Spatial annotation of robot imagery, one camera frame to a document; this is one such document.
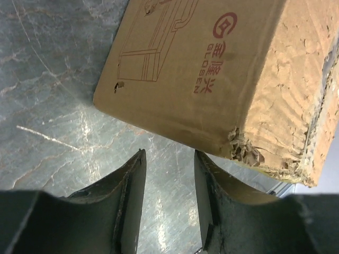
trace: torn cardboard corner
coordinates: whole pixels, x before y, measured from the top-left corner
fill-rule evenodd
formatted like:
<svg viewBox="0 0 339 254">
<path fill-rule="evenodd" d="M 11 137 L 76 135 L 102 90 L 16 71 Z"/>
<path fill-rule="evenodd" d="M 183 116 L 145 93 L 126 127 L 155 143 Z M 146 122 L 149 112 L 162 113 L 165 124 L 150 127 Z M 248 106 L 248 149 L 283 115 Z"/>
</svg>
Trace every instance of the torn cardboard corner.
<svg viewBox="0 0 339 254">
<path fill-rule="evenodd" d="M 314 186 L 337 124 L 338 28 L 339 0 L 130 0 L 94 103 Z"/>
</svg>

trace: cardboard box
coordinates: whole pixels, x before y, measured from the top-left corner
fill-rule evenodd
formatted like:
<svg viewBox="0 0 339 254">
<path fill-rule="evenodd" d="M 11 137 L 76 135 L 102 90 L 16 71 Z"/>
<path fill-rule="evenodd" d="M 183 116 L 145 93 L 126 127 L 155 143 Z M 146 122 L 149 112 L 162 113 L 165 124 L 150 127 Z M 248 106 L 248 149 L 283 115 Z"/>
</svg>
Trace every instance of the cardboard box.
<svg viewBox="0 0 339 254">
<path fill-rule="evenodd" d="M 339 0 L 130 0 L 94 104 L 314 186 L 338 120 L 338 28 Z"/>
</svg>

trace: printed logo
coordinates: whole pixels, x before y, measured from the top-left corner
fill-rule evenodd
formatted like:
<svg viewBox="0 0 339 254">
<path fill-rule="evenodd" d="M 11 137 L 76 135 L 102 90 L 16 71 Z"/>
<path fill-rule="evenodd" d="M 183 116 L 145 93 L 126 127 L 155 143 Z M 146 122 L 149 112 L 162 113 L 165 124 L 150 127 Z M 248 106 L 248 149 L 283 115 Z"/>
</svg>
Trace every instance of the printed logo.
<svg viewBox="0 0 339 254">
<path fill-rule="evenodd" d="M 214 25 L 213 36 L 217 39 L 222 39 L 226 34 L 230 34 L 237 24 L 238 17 L 234 12 L 225 13 L 221 16 Z"/>
</svg>

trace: brown cardboard box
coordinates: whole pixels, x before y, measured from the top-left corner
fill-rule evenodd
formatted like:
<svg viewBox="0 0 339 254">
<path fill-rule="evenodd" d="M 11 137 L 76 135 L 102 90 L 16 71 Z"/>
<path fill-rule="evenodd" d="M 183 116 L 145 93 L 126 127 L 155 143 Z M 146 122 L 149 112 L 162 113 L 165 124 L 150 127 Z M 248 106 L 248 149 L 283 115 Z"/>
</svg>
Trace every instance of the brown cardboard box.
<svg viewBox="0 0 339 254">
<path fill-rule="evenodd" d="M 338 120 L 338 28 L 339 0 L 130 0 L 94 104 L 314 186 Z"/>
</svg>

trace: gray marble floor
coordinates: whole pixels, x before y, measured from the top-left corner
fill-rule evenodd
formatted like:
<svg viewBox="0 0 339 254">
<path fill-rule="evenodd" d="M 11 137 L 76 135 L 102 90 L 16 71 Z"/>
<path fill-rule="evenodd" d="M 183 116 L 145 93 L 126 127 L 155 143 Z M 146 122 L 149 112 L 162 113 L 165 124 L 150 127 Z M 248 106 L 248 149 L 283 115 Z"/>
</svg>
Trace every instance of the gray marble floor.
<svg viewBox="0 0 339 254">
<path fill-rule="evenodd" d="M 193 149 L 92 105 L 127 0 L 0 1 L 0 189 L 67 196 L 147 151 L 138 253 L 201 247 Z M 278 182 L 213 157 L 244 182 Z"/>
</svg>

